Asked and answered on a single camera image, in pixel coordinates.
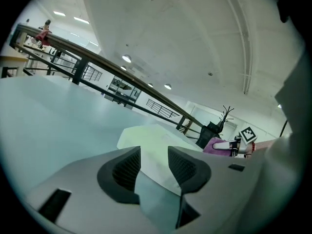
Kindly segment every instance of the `white panel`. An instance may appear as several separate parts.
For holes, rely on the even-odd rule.
[[[168,146],[180,146],[201,152],[159,125],[137,126],[123,130],[117,147],[119,149],[141,146],[141,171],[149,178],[180,195],[181,189],[169,169]]]

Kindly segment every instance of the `table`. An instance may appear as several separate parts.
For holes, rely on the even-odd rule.
[[[62,77],[0,79],[1,162],[21,196],[68,163],[116,150],[125,128],[150,124],[159,124],[195,146],[174,127]],[[135,193],[153,223],[165,233],[174,230],[179,196],[142,172]]]
[[[3,67],[17,67],[16,76],[22,76],[27,61],[28,58],[8,44],[5,44],[0,53],[0,74],[2,74]]]

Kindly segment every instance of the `gray surface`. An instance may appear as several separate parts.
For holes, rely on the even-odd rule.
[[[0,79],[1,161],[21,195],[73,161],[116,150],[124,128],[148,124],[162,125],[195,145],[174,127],[63,78]],[[136,192],[150,219],[164,223],[164,230],[174,229],[178,196],[141,172]]]
[[[130,150],[120,149],[73,162],[32,189],[26,202],[39,210],[57,188],[62,188],[71,195],[55,224],[66,230],[81,234],[159,233],[139,205],[117,203],[98,186],[101,166]]]
[[[212,176],[196,193],[184,195],[200,217],[181,227],[176,233],[235,233],[241,212],[246,205],[259,176],[264,160],[264,150],[257,151],[251,159],[235,158],[178,150],[206,162]],[[228,168],[231,164],[245,166],[242,172]]]
[[[284,86],[275,98],[282,105],[282,110],[293,133],[311,129],[312,121],[312,63],[307,50],[303,53],[296,67],[284,82]]]

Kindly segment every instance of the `person in red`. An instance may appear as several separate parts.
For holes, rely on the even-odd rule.
[[[42,29],[42,31],[36,35],[35,39],[41,41],[41,46],[39,48],[42,48],[43,45],[49,46],[50,44],[45,40],[45,37],[48,33],[52,33],[49,30],[51,20],[47,20],[44,24],[44,26],[39,27],[38,29]]]

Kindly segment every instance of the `black vent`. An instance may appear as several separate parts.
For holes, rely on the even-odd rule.
[[[200,216],[186,202],[183,195],[199,191],[210,179],[211,169],[207,163],[172,146],[168,147],[168,162],[172,174],[181,187],[179,216],[175,225],[179,228]]]
[[[189,180],[196,174],[196,166],[187,159],[182,158],[176,152],[168,152],[170,170],[179,185]]]
[[[70,192],[57,189],[39,209],[39,213],[51,222],[55,222],[63,207],[65,206]]]
[[[135,152],[119,162],[113,169],[116,183],[123,188],[134,192],[137,174],[141,168],[140,153]]]
[[[229,168],[242,172],[245,169],[245,166],[232,164],[232,165],[229,166]]]
[[[141,148],[137,146],[106,162],[97,173],[97,182],[100,188],[116,202],[140,204],[139,196],[134,193],[140,169]]]

